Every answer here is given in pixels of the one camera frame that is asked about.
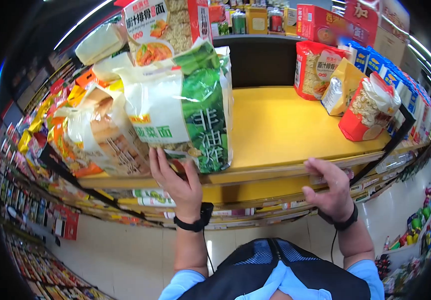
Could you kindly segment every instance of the black wristband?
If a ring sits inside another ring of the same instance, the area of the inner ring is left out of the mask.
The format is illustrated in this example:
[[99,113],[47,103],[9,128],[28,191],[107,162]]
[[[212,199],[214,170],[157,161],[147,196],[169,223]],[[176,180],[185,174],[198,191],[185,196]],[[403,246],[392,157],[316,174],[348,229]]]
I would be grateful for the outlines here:
[[174,224],[182,228],[186,231],[194,231],[199,232],[202,229],[204,229],[207,224],[209,224],[209,221],[212,216],[212,210],[214,209],[214,204],[209,202],[202,202],[202,205],[200,206],[200,219],[195,221],[192,224],[185,223],[181,221],[177,216],[174,217]]

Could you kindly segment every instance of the supermarket aisle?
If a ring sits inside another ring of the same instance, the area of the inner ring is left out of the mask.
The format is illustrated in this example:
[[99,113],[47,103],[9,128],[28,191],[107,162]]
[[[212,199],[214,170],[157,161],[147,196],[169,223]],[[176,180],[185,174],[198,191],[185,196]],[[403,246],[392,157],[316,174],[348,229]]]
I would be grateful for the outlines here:
[[[412,179],[398,182],[378,198],[357,205],[376,254],[382,252],[387,235],[394,238],[405,231],[407,218],[423,204],[428,183],[431,183],[431,160]],[[255,238],[276,236],[330,261],[334,232],[332,226],[315,215],[284,225],[208,231],[205,237],[216,268],[239,245]],[[173,230],[130,227],[81,215],[77,240],[60,240],[61,247],[50,247],[54,255],[82,278],[119,300],[157,299],[173,275]],[[333,258],[334,263],[342,266],[337,240]]]

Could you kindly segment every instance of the hand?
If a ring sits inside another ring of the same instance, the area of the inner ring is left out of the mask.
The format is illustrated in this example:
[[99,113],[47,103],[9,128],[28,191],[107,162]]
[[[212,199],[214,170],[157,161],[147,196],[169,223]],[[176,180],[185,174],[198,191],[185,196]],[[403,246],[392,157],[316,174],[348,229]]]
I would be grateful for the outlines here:
[[184,223],[193,224],[201,218],[202,185],[194,162],[183,163],[188,181],[180,178],[169,165],[166,153],[161,148],[150,148],[149,159],[154,179],[162,185],[176,203],[174,211]]
[[308,186],[302,187],[306,202],[317,206],[334,222],[347,221],[354,211],[354,202],[349,189],[349,178],[337,165],[326,160],[309,158],[304,162],[306,171],[311,175],[324,176],[329,191],[316,193]]

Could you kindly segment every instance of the spinach noodle package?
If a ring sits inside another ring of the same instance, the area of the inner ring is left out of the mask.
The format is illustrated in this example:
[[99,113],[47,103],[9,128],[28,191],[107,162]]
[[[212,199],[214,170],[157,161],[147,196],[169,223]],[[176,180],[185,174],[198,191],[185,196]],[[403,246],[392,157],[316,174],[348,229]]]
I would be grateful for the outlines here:
[[162,147],[171,165],[193,159],[201,173],[221,171],[232,160],[232,83],[229,48],[198,39],[171,59],[117,72],[125,110],[140,140]]
[[67,118],[64,140],[109,175],[148,175],[149,147],[142,142],[124,111],[122,92],[92,84],[75,108],[59,108]]

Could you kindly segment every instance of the red noodle package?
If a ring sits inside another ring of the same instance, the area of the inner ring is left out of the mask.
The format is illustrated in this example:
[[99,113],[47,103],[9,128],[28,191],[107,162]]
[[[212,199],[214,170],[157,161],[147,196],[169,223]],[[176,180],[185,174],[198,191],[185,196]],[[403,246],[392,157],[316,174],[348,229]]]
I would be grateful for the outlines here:
[[340,119],[339,128],[354,142],[375,139],[399,110],[400,103],[394,85],[388,85],[373,72],[370,78],[360,81],[349,108]]
[[294,88],[306,100],[320,100],[329,86],[339,63],[349,53],[342,49],[313,41],[297,42]]

